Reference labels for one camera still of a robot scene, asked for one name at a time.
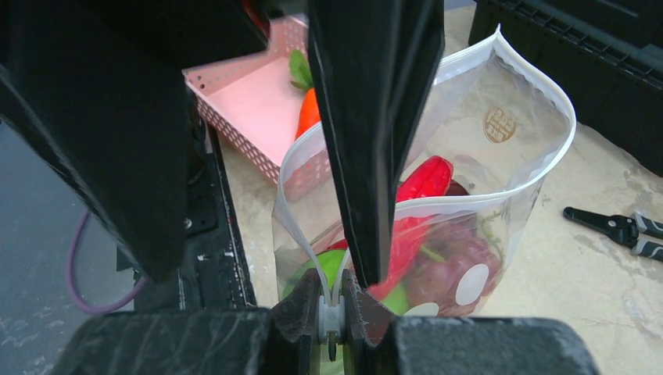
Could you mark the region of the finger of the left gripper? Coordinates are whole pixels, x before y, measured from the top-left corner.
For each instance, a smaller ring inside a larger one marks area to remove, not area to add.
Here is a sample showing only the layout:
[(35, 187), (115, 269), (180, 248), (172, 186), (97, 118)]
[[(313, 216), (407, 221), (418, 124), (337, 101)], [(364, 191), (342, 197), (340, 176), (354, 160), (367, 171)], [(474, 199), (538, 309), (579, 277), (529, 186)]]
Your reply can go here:
[(183, 70), (268, 43), (259, 1), (4, 1), (1, 118), (167, 280), (185, 251)]
[(310, 1), (308, 54), (357, 281), (388, 275), (396, 190), (445, 48), (441, 1)]

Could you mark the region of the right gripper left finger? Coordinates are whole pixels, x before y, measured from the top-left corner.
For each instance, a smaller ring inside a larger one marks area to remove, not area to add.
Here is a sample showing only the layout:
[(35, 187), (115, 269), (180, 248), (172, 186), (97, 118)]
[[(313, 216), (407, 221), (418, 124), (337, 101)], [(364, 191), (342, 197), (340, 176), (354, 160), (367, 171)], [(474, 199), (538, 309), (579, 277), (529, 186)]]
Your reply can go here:
[(119, 312), (74, 334), (54, 374), (318, 374), (321, 280), (307, 270), (271, 309)]

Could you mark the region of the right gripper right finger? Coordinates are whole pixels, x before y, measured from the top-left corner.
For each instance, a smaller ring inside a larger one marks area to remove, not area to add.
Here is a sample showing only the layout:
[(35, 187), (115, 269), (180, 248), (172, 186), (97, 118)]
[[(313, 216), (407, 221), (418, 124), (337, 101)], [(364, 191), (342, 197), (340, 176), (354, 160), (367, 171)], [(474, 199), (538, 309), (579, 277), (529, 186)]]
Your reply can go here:
[(347, 374), (598, 374), (585, 342), (547, 318), (396, 316), (342, 275)]

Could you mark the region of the pink toy grape bunch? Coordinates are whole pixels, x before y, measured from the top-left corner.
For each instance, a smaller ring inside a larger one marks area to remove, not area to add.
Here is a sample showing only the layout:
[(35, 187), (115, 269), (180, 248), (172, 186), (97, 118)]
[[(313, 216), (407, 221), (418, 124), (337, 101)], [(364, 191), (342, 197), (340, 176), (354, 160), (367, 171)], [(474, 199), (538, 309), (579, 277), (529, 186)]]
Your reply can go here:
[(471, 202), (465, 207), (420, 205), (398, 219), (424, 217), (424, 235), (410, 269), (383, 304), (397, 315), (472, 314), (504, 272), (504, 207)]

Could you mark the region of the clear zip top bag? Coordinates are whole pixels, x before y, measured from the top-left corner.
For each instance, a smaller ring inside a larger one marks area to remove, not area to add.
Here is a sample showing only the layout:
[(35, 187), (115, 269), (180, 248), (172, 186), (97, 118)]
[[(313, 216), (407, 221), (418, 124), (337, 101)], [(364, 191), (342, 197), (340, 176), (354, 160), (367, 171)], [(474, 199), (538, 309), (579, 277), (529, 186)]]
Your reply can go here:
[[(448, 191), (396, 203), (389, 274), (371, 295), (397, 315), (465, 316), (501, 281), (546, 175), (569, 149), (575, 110), (501, 27), (440, 63), (402, 179), (445, 167)], [(287, 151), (273, 210), (278, 294), (322, 268), (323, 293), (352, 269), (324, 134)]]

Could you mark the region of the red toy chili pepper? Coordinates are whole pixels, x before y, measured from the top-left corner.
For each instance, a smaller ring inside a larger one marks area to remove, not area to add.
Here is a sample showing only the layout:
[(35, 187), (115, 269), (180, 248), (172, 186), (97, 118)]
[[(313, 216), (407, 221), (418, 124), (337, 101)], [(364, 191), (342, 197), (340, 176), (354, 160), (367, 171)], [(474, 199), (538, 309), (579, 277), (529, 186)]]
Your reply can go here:
[[(453, 165), (434, 155), (420, 164), (399, 186), (396, 200), (404, 202), (416, 198), (444, 196), (450, 188)], [(378, 300), (388, 296), (410, 269), (428, 231), (424, 217), (407, 216), (394, 221), (389, 274), (380, 284), (369, 287)]]

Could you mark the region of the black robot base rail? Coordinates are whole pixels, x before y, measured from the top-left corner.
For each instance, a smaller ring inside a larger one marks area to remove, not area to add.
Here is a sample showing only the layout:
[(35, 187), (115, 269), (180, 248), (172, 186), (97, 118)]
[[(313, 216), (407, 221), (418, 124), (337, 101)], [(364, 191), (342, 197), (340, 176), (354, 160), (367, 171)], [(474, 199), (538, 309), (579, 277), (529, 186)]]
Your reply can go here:
[(129, 217), (153, 248), (134, 277), (137, 312), (256, 305), (220, 142), (190, 105), (163, 161), (127, 181)]

